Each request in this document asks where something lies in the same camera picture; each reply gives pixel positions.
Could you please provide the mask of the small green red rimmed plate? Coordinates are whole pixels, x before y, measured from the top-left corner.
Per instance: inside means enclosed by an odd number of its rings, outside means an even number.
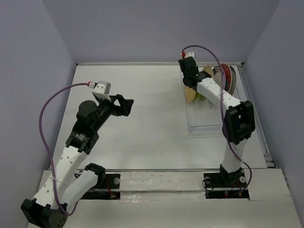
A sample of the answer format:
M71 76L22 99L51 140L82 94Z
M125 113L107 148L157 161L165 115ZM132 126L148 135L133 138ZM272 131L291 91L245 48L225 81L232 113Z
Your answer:
M236 71L232 66L229 66L231 70L231 83L230 83L230 90L229 93L233 95L236 85L237 85L237 76L236 76Z

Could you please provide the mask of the plain yellow plate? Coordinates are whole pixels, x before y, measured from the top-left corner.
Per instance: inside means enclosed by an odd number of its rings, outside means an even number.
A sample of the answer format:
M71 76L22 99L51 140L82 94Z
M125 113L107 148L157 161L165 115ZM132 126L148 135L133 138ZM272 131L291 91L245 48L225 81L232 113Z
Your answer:
M188 86L184 86L184 94L187 103L191 103L195 98L196 91Z

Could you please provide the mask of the beige plate with bird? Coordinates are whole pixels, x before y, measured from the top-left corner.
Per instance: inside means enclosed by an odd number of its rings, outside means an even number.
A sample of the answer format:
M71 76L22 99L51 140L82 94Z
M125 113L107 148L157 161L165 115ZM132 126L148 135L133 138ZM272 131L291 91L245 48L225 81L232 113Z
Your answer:
M209 66L209 65L204 66L203 69L202 69L202 71L208 73L208 74L210 75L211 78L214 77L213 69L212 69L211 66Z

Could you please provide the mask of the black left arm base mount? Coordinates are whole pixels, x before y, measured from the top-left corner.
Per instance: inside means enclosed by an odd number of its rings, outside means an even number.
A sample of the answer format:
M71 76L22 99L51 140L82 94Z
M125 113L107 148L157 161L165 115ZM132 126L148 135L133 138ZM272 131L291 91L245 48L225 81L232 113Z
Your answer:
M88 190L82 200L119 200L121 175L119 173L106 173L103 181Z

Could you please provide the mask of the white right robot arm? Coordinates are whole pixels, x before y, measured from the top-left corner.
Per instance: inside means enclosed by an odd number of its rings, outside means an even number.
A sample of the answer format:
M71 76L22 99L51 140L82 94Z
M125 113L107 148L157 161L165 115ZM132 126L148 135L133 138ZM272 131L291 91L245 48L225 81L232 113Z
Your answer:
M206 97L223 115L222 132L227 140L223 162L218 173L207 177L210 184L230 186L239 179L242 168L242 155L247 143L255 130L253 104L240 101L222 89L205 71L199 71L194 57L183 57L178 60L183 83L195 92Z

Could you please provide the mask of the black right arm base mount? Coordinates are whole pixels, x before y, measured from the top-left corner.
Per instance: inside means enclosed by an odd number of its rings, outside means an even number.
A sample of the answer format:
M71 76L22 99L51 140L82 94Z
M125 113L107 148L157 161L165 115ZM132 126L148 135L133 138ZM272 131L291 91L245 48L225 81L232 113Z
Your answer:
M230 179L219 172L204 173L202 186L208 200L250 198L244 172Z

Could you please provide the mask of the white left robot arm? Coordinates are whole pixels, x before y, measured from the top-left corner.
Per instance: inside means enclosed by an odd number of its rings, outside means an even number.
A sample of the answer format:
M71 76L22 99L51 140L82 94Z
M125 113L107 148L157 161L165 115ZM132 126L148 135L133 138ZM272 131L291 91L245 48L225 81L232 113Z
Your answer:
M29 223L40 228L62 228L78 201L89 190L104 185L105 168L90 163L73 180L79 165L87 158L99 139L98 130L110 116L128 116L134 103L122 95L108 99L87 100L79 105L77 121L52 173L32 199L25 199L21 210Z

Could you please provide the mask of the lime green plate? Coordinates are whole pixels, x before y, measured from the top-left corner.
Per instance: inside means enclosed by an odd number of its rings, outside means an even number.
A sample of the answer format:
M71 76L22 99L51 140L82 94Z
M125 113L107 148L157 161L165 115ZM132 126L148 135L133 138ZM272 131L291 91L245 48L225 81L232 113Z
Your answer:
M206 97L196 92L193 101L196 101L196 100L205 101Z

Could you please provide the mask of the large green rimmed lettered plate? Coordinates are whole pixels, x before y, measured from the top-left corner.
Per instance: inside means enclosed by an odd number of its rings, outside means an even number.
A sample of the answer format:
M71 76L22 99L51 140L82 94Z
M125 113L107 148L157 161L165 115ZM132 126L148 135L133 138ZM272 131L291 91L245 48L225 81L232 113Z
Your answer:
M222 73L223 75L225 75L223 67L221 66L214 67L212 72L213 72L213 77L212 77L213 80L216 82L217 85L220 86L221 89L224 89L226 85L226 81L222 80Z

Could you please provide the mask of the red plate with teal flower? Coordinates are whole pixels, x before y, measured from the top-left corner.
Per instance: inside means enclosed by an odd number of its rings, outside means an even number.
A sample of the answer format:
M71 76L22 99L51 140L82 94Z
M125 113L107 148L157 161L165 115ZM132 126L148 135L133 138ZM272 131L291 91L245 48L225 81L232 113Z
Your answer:
M224 70L225 73L225 78L226 78L226 83L225 83L225 90L227 92L230 91L231 88L231 81L232 81L232 71L231 68L228 64L222 63L221 64L222 69Z

